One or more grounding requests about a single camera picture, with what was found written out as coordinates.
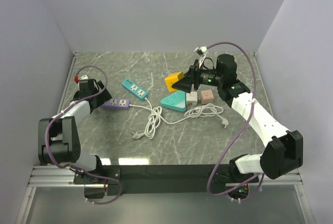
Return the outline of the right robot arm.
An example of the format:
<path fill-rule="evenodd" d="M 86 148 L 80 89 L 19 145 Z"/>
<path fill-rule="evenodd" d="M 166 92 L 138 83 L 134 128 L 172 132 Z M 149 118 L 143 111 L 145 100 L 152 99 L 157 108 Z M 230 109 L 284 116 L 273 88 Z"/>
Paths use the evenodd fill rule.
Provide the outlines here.
<path fill-rule="evenodd" d="M 219 97 L 245 120 L 260 137 L 265 150 L 262 154 L 242 155 L 230 161 L 228 175 L 235 182 L 249 173 L 263 173 L 276 179 L 303 165 L 303 136 L 297 130 L 290 131 L 254 98 L 253 92 L 237 78 L 235 58 L 221 54 L 216 59 L 216 68 L 199 66 L 199 60 L 175 82 L 172 87 L 186 93 L 197 90 L 200 85 L 217 88 Z"/>

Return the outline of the purple power strip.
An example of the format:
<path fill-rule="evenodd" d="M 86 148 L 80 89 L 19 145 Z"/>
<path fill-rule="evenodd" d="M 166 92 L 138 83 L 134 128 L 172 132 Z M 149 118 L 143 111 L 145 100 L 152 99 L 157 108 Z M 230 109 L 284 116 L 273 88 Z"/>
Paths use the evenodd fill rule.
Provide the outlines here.
<path fill-rule="evenodd" d="M 130 107 L 129 99 L 125 98 L 112 98 L 101 105 L 105 110 L 128 110 Z"/>

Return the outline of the yellow cube socket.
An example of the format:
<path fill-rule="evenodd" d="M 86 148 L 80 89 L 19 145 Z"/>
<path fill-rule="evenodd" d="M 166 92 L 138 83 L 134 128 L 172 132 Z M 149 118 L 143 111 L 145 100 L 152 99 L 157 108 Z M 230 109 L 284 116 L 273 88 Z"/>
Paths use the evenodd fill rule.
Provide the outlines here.
<path fill-rule="evenodd" d="M 177 81 L 181 80 L 182 78 L 184 78 L 184 73 L 182 71 L 180 71 L 180 72 L 172 73 L 164 79 L 167 89 L 170 93 L 177 91 L 177 89 L 172 88 L 172 85 L 174 83 L 176 83 Z"/>

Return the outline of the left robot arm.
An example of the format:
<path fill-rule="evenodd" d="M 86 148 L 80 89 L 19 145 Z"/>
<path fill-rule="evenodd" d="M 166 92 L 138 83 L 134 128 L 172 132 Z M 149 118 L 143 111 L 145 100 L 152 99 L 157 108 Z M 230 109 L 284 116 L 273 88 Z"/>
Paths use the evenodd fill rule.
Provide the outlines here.
<path fill-rule="evenodd" d="M 102 81 L 80 79 L 69 106 L 38 124 L 38 158 L 42 166 L 55 165 L 84 172 L 91 183 L 104 177 L 100 158 L 81 150 L 78 124 L 112 98 Z"/>

